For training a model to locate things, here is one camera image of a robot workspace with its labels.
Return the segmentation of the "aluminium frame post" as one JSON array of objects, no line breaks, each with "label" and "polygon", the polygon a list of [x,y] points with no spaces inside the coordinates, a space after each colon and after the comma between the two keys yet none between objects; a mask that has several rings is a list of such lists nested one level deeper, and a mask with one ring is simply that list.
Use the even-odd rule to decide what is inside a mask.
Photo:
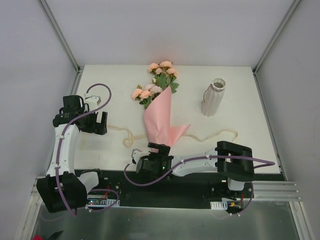
[{"label": "aluminium frame post", "polygon": [[37,1],[39,6],[41,7],[49,25],[51,26],[58,42],[60,43],[63,51],[65,52],[69,62],[71,63],[73,69],[75,70],[75,72],[78,74],[81,70],[81,66],[78,64],[60,26],[59,23],[57,22],[53,11],[51,10],[50,5],[48,4],[48,2],[46,0],[38,0]]},{"label": "aluminium frame post", "polygon": [[297,11],[298,7],[301,5],[303,1],[302,0],[293,0],[287,11],[285,12],[283,18],[279,22],[277,28],[275,29],[272,37],[270,38],[269,42],[267,43],[264,51],[262,52],[258,62],[256,63],[255,67],[252,69],[252,73],[254,76],[256,76],[263,66],[265,60],[272,52],[273,48],[275,47],[277,41],[279,40],[281,34],[285,30],[286,26],[290,22],[291,18],[294,16],[295,12]]}]

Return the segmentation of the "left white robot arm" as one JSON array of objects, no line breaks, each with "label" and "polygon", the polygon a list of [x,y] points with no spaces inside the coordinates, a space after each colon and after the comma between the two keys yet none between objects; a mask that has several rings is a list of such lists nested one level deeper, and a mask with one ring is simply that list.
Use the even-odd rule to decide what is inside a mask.
[{"label": "left white robot arm", "polygon": [[49,213],[71,209],[76,212],[87,203],[90,191],[99,195],[105,191],[101,170],[84,170],[75,173],[75,151],[80,132],[105,135],[107,112],[97,121],[95,109],[101,103],[99,96],[85,94],[63,97],[63,106],[52,120],[55,142],[49,168],[44,178],[37,180],[36,188]]}]

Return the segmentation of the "white ribbed ceramic vase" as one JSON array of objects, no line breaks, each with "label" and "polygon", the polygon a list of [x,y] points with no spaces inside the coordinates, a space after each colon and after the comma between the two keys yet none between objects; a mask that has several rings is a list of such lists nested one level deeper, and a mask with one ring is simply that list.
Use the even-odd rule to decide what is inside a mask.
[{"label": "white ribbed ceramic vase", "polygon": [[215,78],[203,93],[201,112],[206,117],[212,117],[218,110],[223,99],[226,82],[222,78]]}]

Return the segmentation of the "left aluminium frame post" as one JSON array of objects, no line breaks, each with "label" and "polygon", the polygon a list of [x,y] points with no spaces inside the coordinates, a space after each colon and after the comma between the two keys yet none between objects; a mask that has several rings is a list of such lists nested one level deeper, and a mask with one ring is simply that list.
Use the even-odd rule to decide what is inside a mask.
[{"label": "left aluminium frame post", "polygon": [[78,64],[60,26],[59,23],[57,22],[53,11],[51,10],[50,5],[48,4],[48,2],[46,0],[38,0],[37,1],[39,6],[41,7],[49,25],[51,26],[58,42],[60,43],[63,51],[65,52],[69,62],[71,63],[73,69],[75,70],[75,72],[78,74],[81,70],[81,66]]}]

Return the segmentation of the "pink rose stem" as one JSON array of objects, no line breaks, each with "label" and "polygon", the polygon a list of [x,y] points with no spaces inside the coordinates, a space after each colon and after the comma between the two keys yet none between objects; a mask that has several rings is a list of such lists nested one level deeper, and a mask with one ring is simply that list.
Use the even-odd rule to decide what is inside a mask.
[{"label": "pink rose stem", "polygon": [[162,92],[162,88],[153,83],[147,84],[145,87],[138,85],[132,92],[131,98],[138,101],[146,110],[153,100]]},{"label": "pink rose stem", "polygon": [[151,82],[163,91],[170,87],[172,93],[177,92],[179,84],[176,82],[178,72],[173,67],[173,62],[166,60],[161,63],[151,63],[148,72],[153,75]]}]

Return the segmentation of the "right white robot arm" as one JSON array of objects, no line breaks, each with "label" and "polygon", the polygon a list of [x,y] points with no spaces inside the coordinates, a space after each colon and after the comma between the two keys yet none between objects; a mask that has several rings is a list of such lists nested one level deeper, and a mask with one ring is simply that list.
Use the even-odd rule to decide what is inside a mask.
[{"label": "right white robot arm", "polygon": [[171,148],[150,142],[157,152],[134,149],[131,153],[136,172],[156,181],[168,175],[183,178],[190,174],[218,173],[227,178],[225,192],[230,197],[242,193],[244,184],[255,179],[252,149],[228,141],[219,141],[215,148],[188,156],[170,155]]}]

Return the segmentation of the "right aluminium frame post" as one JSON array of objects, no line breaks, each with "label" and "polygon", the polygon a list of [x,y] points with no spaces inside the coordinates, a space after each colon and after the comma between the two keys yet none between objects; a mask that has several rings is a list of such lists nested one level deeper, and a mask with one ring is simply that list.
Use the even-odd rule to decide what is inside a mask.
[{"label": "right aluminium frame post", "polygon": [[297,11],[298,7],[301,5],[303,1],[302,0],[293,0],[287,11],[285,12],[283,18],[279,22],[277,28],[275,29],[272,37],[270,38],[269,42],[267,43],[264,51],[262,52],[258,62],[256,63],[255,67],[252,69],[252,73],[254,76],[256,76],[263,66],[265,60],[272,52],[273,48],[275,47],[277,41],[279,40],[281,34],[285,30],[286,26],[290,22],[291,18],[294,16],[295,12]]}]

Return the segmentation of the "pink wrapping paper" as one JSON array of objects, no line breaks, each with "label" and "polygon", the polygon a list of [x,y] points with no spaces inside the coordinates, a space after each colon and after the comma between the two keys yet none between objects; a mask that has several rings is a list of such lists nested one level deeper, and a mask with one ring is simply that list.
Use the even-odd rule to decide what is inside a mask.
[{"label": "pink wrapping paper", "polygon": [[172,91],[167,87],[148,106],[143,115],[148,141],[172,147],[190,125],[171,126]]}]

